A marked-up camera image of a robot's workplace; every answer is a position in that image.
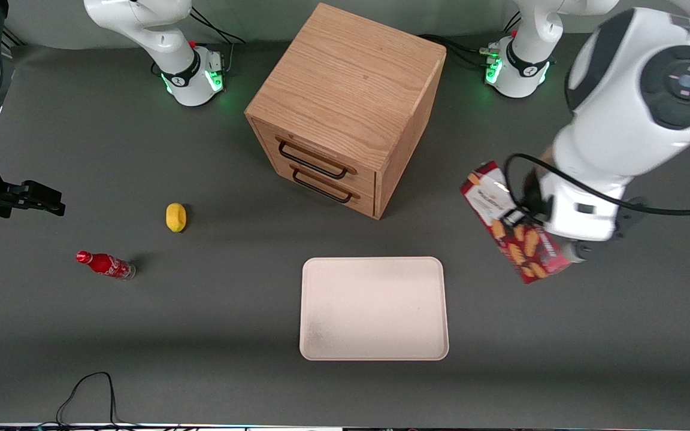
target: black drawer handle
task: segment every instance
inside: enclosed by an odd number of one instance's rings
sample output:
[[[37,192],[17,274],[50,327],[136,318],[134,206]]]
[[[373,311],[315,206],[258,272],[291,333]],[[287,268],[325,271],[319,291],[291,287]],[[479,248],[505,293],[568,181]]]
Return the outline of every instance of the black drawer handle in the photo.
[[[339,202],[340,204],[347,204],[348,202],[350,202],[350,198],[353,197],[353,193],[348,193],[346,198],[338,198],[331,193],[328,193],[326,191],[323,191],[322,189],[319,189],[318,187],[314,186],[313,184],[305,183],[303,180],[300,180],[298,177],[296,177],[297,174],[299,174],[299,169],[295,169],[295,172],[293,172],[293,174],[292,174],[292,179],[295,180],[296,183],[305,187],[306,189],[311,189],[312,191],[314,191],[316,193],[323,194],[324,196],[328,197],[329,199],[334,200],[335,202]]]
[[[345,174],[347,174],[347,168],[343,168],[343,171],[342,171],[342,172],[340,172],[339,174],[335,174],[334,172],[329,172],[329,171],[326,170],[326,169],[321,169],[320,167],[318,167],[318,166],[316,166],[316,165],[314,165],[314,164],[311,164],[311,163],[309,163],[309,162],[304,161],[304,160],[301,159],[301,158],[298,158],[298,157],[296,157],[296,156],[293,156],[293,155],[291,155],[290,153],[286,153],[286,152],[284,151],[284,147],[285,147],[286,145],[287,145],[287,141],[281,139],[281,140],[280,140],[280,144],[279,144],[279,153],[281,153],[282,156],[284,156],[284,157],[287,158],[287,159],[293,160],[293,161],[295,161],[295,162],[301,164],[302,166],[305,166],[305,167],[307,167],[307,168],[309,168],[309,169],[312,169],[312,170],[318,172],[318,174],[326,175],[327,177],[332,178],[332,179],[335,179],[335,180],[342,180],[343,177],[345,177]]]

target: white tray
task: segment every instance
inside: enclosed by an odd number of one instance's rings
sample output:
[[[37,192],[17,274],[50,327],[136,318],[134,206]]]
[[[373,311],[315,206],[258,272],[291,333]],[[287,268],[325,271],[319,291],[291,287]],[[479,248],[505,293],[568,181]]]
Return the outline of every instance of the white tray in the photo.
[[[435,257],[314,257],[302,270],[307,360],[441,360],[449,352]]]

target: coca-cola bottle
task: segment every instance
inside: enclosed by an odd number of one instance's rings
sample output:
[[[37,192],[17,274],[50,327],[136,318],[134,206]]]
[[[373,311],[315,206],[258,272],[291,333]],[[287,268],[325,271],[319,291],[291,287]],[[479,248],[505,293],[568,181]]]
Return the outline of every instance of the coca-cola bottle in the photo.
[[[98,274],[120,280],[129,280],[137,272],[135,265],[105,253],[92,254],[82,250],[76,254],[76,260],[92,268]]]

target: lemon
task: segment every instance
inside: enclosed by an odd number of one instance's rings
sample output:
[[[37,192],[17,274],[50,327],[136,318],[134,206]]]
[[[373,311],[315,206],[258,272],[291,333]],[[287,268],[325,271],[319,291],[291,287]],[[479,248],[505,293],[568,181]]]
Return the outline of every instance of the lemon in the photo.
[[[167,207],[167,227],[172,232],[181,232],[186,228],[186,208],[180,204]]]

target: cookie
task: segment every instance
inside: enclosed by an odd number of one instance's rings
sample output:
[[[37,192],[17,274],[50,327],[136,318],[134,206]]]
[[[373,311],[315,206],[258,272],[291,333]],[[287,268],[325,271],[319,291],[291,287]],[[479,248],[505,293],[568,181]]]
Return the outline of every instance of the cookie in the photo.
[[[537,278],[545,278],[547,276],[547,272],[536,262],[531,262],[529,263],[529,267],[531,267],[531,270],[534,271],[534,275],[537,276]]]
[[[474,186],[481,185],[481,180],[479,180],[475,172],[471,172],[470,175],[468,175],[468,181]]]
[[[539,244],[539,234],[534,229],[526,233],[526,244],[523,245],[523,250],[526,251],[526,256],[534,256],[537,252],[537,245]]]
[[[515,244],[510,244],[507,246],[507,250],[510,251],[510,256],[512,256],[515,265],[520,265],[526,262],[526,257],[523,256],[523,251]]]
[[[523,242],[523,237],[525,236],[523,235],[523,225],[519,224],[518,226],[515,226],[514,232],[515,239],[517,239],[519,242]]]
[[[499,220],[491,220],[491,234],[494,235],[496,239],[504,237],[504,224]]]

